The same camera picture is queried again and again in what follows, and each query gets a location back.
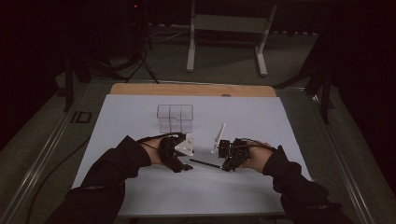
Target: clear plastic container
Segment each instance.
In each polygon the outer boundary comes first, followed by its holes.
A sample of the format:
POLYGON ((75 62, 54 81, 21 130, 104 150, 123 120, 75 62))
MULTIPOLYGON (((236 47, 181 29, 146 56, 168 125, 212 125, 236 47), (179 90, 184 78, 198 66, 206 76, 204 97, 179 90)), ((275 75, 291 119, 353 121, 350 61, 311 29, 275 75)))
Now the clear plastic container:
POLYGON ((160 133, 192 133, 192 105, 158 105, 160 133))

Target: dark background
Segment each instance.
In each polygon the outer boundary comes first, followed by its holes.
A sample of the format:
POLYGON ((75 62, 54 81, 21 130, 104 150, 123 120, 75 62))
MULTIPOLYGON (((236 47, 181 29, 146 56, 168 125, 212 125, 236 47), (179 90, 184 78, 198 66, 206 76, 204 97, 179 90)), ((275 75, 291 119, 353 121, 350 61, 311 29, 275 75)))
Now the dark background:
MULTIPOLYGON (((243 6, 239 2, 206 0, 197 11, 238 16, 265 16, 268 11, 262 1, 243 6), (214 5, 225 2, 227 7, 214 5)), ((125 14, 123 6, 123 1, 103 0, 1 3, 0 148, 58 90, 54 77, 64 70, 70 46, 95 60, 125 53, 125 22, 140 19, 125 14), (103 33, 98 24, 108 32, 103 33)), ((154 25, 190 22, 190 1, 150 0, 147 7, 148 20, 154 25)), ((307 64, 315 65, 317 56, 332 59, 332 84, 339 88, 393 192, 395 14, 392 1, 357 5, 284 1, 278 5, 272 27, 272 32, 288 35, 320 34, 314 47, 319 54, 311 55, 307 64)))

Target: sleeve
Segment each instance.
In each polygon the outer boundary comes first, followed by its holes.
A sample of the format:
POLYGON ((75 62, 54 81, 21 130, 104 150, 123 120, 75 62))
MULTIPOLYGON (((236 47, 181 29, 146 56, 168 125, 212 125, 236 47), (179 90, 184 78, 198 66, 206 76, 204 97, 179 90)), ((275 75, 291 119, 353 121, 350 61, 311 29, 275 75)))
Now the sleeve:
POLYGON ((274 190, 281 194, 280 201, 286 216, 294 223, 353 223, 342 211, 341 204, 330 202, 321 185, 301 175, 302 167, 288 161, 282 147, 270 157, 262 169, 264 175, 274 178, 274 190))
POLYGON ((81 186, 70 190, 46 223, 113 223, 125 195, 124 181, 151 165, 148 153, 126 136, 91 167, 81 186))

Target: hand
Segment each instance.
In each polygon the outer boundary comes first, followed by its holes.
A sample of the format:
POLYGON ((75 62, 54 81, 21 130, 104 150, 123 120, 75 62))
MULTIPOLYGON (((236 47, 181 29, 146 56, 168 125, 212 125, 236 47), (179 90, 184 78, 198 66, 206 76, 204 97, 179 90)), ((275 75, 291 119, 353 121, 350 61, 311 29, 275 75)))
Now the hand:
MULTIPOLYGON (((247 141, 248 145, 257 145, 257 143, 247 141)), ((262 169, 267 163, 268 159, 274 153, 273 151, 263 147, 250 147, 249 149, 250 159, 242 163, 242 167, 253 169, 259 173, 262 173, 262 169)))
POLYGON ((163 164, 160 154, 158 154, 158 147, 160 147, 161 140, 163 140, 163 137, 154 138, 140 144, 147 151, 151 164, 163 164))

